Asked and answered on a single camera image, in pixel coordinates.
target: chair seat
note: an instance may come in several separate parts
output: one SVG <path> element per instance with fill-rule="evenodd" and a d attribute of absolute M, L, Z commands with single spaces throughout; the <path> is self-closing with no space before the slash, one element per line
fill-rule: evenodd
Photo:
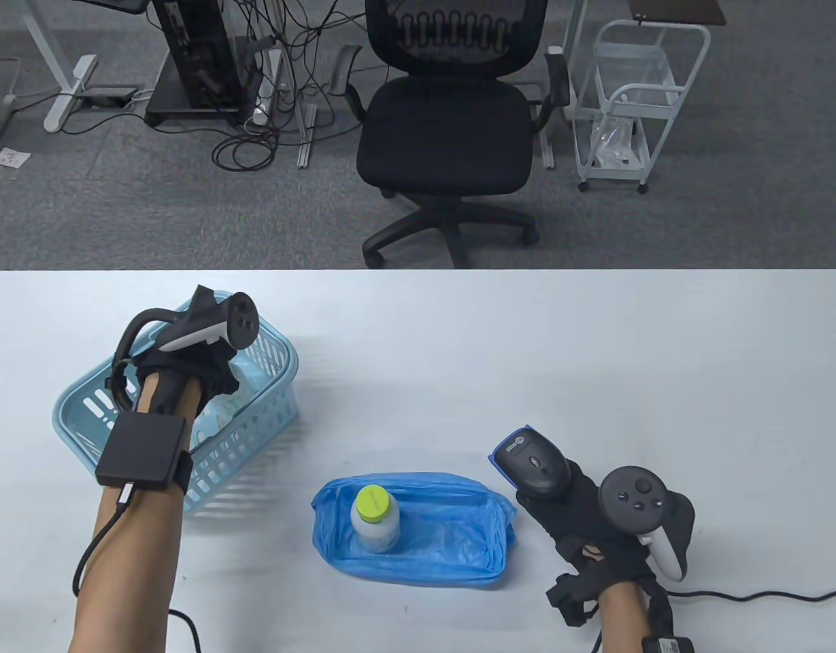
<path fill-rule="evenodd" d="M 532 113 L 518 89 L 416 77 L 372 97 L 356 160 L 372 186 L 452 197 L 520 190 L 532 164 Z"/>

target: hand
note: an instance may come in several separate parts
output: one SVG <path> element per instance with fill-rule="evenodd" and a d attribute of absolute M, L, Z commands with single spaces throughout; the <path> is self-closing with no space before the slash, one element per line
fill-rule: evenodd
<path fill-rule="evenodd" d="M 545 528 L 561 556 L 579 572 L 595 564 L 601 551 L 622 581 L 654 576 L 647 562 L 647 547 L 605 519 L 599 507 L 599 488 L 576 463 L 569 461 L 569 467 L 572 482 L 562 498 L 539 501 L 517 492 L 518 503 Z M 585 546 L 592 547 L 590 556 L 585 556 Z"/>
<path fill-rule="evenodd" d="M 153 373 L 177 373 L 184 377 L 186 385 L 191 380 L 199 382 L 200 399 L 194 415 L 196 417 L 214 397 L 231 395 L 239 389 L 239 382 L 233 376 L 229 364 L 235 355 L 237 351 L 225 340 L 219 339 L 212 345 L 200 342 L 175 352 L 147 349 L 135 355 L 132 362 L 137 366 L 137 379 L 143 386 Z"/>
<path fill-rule="evenodd" d="M 584 557 L 596 560 L 598 563 L 605 560 L 605 556 L 602 552 L 592 544 L 588 544 L 583 547 L 582 554 Z M 623 581 L 618 582 L 616 585 L 611 585 L 611 587 L 605 588 L 605 590 L 599 594 L 598 601 L 600 603 L 600 609 L 602 609 L 602 604 L 607 605 L 610 601 L 613 601 L 614 603 L 619 603 L 620 600 L 631 601 L 633 597 L 635 597 L 635 600 L 638 601 L 638 605 L 641 606 L 641 588 L 639 588 L 638 584 L 633 581 Z"/>

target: blue basket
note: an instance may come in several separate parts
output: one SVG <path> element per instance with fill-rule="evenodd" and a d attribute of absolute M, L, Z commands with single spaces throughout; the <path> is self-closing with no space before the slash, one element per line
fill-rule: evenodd
<path fill-rule="evenodd" d="M 230 295 L 229 292 L 215 292 L 218 302 Z M 178 310 L 186 310 L 188 303 Z M 135 342 L 134 354 L 151 346 L 165 326 L 157 324 L 141 333 Z M 54 430 L 91 473 L 97 467 L 118 414 L 112 396 L 103 386 L 104 379 L 110 375 L 111 362 L 103 362 L 73 383 L 58 398 L 52 413 Z M 297 374 L 297 352 L 285 336 L 261 318 L 257 340 L 248 349 L 238 352 L 233 362 L 246 370 L 253 380 L 260 380 L 259 389 L 215 435 L 204 435 L 202 416 L 194 423 L 191 433 L 194 472 L 185 495 L 186 513 L 209 501 L 297 417 L 297 402 L 291 386 Z M 135 399 L 138 383 L 134 367 L 128 366 L 125 375 L 128 393 Z"/>

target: chair caster wheel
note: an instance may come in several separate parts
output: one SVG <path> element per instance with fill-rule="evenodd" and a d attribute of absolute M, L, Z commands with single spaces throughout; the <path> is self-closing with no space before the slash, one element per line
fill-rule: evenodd
<path fill-rule="evenodd" d="M 378 252 L 364 254 L 364 261 L 366 263 L 366 267 L 370 270 L 380 270 L 384 267 L 384 256 Z"/>
<path fill-rule="evenodd" d="M 527 227 L 520 234 L 520 242 L 526 246 L 535 245 L 540 239 L 539 230 L 535 227 Z"/>

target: office chair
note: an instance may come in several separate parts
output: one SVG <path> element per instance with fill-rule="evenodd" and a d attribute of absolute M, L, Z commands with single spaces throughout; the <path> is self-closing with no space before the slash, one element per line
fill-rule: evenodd
<path fill-rule="evenodd" d="M 445 237 L 454 267 L 470 267 L 459 226 L 504 224 L 521 241 L 539 240 L 535 219 L 463 198 L 520 190 L 533 164 L 533 135 L 569 102 L 566 60 L 546 54 L 550 94 L 538 118 L 517 88 L 498 78 L 520 71 L 539 47 L 548 0 L 365 0 L 372 50 L 407 73 L 381 87 L 367 108 L 350 84 L 361 46 L 343 47 L 331 95 L 344 97 L 363 123 L 356 168 L 387 199 L 420 206 L 369 237 L 367 267 L 380 250 L 430 228 Z"/>

